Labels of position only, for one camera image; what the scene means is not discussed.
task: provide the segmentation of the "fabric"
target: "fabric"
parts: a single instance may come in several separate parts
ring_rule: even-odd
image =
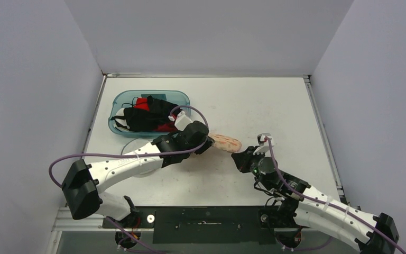
[[[133,107],[121,108],[111,120],[120,131],[175,132],[177,128],[169,120],[169,113],[176,106],[152,96],[138,98]],[[177,109],[173,114],[176,116],[180,111]]]
[[[134,105],[135,108],[140,108],[142,110],[150,111],[149,104],[147,102],[147,98],[138,98],[136,100],[136,104]]]

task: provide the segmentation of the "gray wall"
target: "gray wall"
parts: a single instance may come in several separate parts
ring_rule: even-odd
[[[101,81],[63,1],[0,0],[0,253],[44,253],[64,204],[48,165],[82,149]]]
[[[315,70],[353,0],[66,0],[104,72]]]
[[[347,198],[406,250],[406,1],[355,0],[312,82]]]

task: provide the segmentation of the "tabletop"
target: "tabletop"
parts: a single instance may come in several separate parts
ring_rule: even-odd
[[[107,78],[85,152],[120,154],[131,139],[114,134],[108,117],[126,90],[179,90],[209,123],[211,133],[236,138],[242,150],[270,133],[279,168],[339,200],[336,183],[303,78]],[[193,120],[200,120],[197,113]],[[87,163],[105,158],[85,158]],[[240,173],[230,153],[215,148],[152,174],[131,177],[107,191],[138,206],[264,205],[252,174]]]

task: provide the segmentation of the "translucent plastic container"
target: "translucent plastic container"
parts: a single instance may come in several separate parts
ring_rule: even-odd
[[[166,132],[132,132],[132,131],[120,131],[114,127],[114,120],[111,120],[111,117],[115,116],[117,111],[123,107],[131,107],[130,104],[136,104],[135,98],[147,98],[148,96],[153,98],[163,99],[170,103],[175,103],[177,105],[190,105],[189,97],[180,91],[173,90],[128,90],[120,93],[114,98],[113,108],[111,109],[111,115],[108,118],[108,127],[109,129],[119,135],[122,135],[127,138],[155,138],[160,135],[167,134]],[[183,111],[190,116],[190,109],[183,108]]]

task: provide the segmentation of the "bolt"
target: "bolt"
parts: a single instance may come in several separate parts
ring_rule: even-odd
[[[262,221],[262,222],[267,222],[268,218],[269,218],[268,215],[262,214],[262,216],[261,216],[261,221]]]

